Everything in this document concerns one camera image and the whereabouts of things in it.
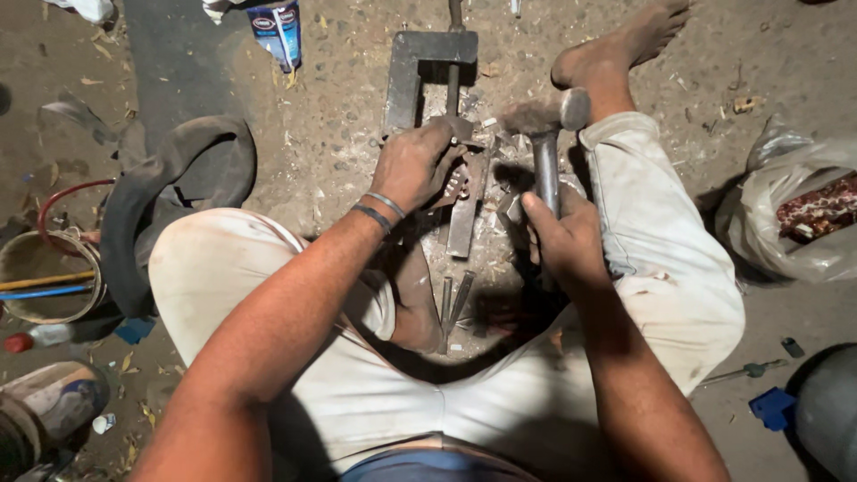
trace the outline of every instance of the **hammer head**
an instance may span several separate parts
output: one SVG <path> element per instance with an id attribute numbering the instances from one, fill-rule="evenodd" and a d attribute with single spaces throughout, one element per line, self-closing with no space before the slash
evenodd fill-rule
<path id="1" fill-rule="evenodd" d="M 590 115 L 590 98 L 586 89 L 573 89 L 512 104 L 497 121 L 509 134 L 532 136 L 552 130 L 578 130 Z"/>

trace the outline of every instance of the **black wristband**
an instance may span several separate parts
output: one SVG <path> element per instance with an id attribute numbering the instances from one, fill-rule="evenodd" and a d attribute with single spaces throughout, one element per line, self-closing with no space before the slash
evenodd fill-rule
<path id="1" fill-rule="evenodd" d="M 400 220 L 403 220 L 405 218 L 405 211 L 403 211 L 402 208 L 400 208 L 398 204 L 396 204 L 393 201 L 390 201 L 389 197 L 382 196 L 382 195 L 374 193 L 374 192 L 368 192 L 368 193 L 366 193 L 366 196 L 372 196 L 373 198 L 377 199 L 378 201 L 381 201 L 384 204 L 386 204 L 387 206 L 389 206 L 390 209 L 392 209 L 393 211 L 396 212 L 396 214 L 399 215 Z"/>
<path id="2" fill-rule="evenodd" d="M 384 229 L 384 234 L 390 234 L 390 230 L 393 229 L 393 226 L 390 224 L 390 220 L 385 218 L 378 211 L 375 211 L 374 209 L 370 208 L 369 206 L 364 205 L 361 202 L 358 202 L 357 204 L 355 204 L 354 207 L 351 208 L 351 210 L 352 211 L 354 211 L 354 210 L 360 211 L 360 212 L 366 214 L 368 217 L 372 218 L 373 220 L 378 221 L 378 224 L 380 224 L 381 228 Z"/>

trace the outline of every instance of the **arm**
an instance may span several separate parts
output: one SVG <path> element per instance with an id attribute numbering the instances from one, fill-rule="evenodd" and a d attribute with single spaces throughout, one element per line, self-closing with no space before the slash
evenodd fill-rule
<path id="1" fill-rule="evenodd" d="M 613 288 L 596 207 L 576 190 L 561 187 L 561 220 L 531 193 L 522 203 L 538 233 L 545 267 L 578 307 L 605 437 L 625 469 L 638 477 L 729 480 L 699 417 Z"/>
<path id="2" fill-rule="evenodd" d="M 452 160 L 448 124 L 431 124 L 387 143 L 370 190 L 406 213 L 442 185 Z M 391 224 L 398 216 L 370 196 L 362 202 Z M 135 469 L 134 480 L 270 479 L 266 404 L 326 339 L 347 292 L 384 236 L 350 211 L 246 297 L 202 348 Z"/>

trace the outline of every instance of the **dirty white trousers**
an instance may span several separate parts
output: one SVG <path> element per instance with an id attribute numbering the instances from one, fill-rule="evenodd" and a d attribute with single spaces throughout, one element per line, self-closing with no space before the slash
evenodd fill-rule
<path id="1" fill-rule="evenodd" d="M 604 254 L 610 271 L 621 276 L 616 290 L 687 395 L 738 343 L 744 308 L 729 257 L 703 228 L 658 137 L 656 122 L 638 112 L 615 114 L 580 134 Z M 265 216 L 240 209 L 203 211 L 168 226 L 154 247 L 149 276 L 184 362 L 191 364 L 238 302 L 308 244 Z M 395 308 L 383 275 L 365 273 L 343 311 L 389 339 Z M 499 363 L 441 386 L 401 374 L 359 337 L 336 330 L 284 395 L 282 407 L 271 407 L 275 451 L 282 443 L 290 453 L 280 455 L 321 464 L 324 459 L 299 454 L 315 443 L 342 472 L 385 446 L 440 434 L 545 479 L 609 479 L 575 322 L 569 306 L 548 332 Z M 556 328 L 566 330 L 565 357 L 559 360 L 564 370 L 548 340 Z M 297 413 L 303 425 L 293 420 Z M 311 425 L 313 436 L 301 433 Z"/>

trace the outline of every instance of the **hand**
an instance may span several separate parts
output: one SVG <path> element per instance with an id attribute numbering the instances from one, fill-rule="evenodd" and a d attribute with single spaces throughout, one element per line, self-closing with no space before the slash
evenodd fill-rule
<path id="1" fill-rule="evenodd" d="M 447 149 L 450 140 L 452 127 L 440 119 L 390 138 L 369 189 L 398 204 L 406 214 L 419 208 L 440 192 L 449 166 L 467 152 L 466 146 Z"/>
<path id="2" fill-rule="evenodd" d="M 604 267 L 601 221 L 598 209 L 568 184 L 560 183 L 561 219 L 535 194 L 521 196 L 537 240 L 532 239 L 530 257 L 542 264 L 560 283 L 569 298 L 593 288 L 611 286 Z"/>

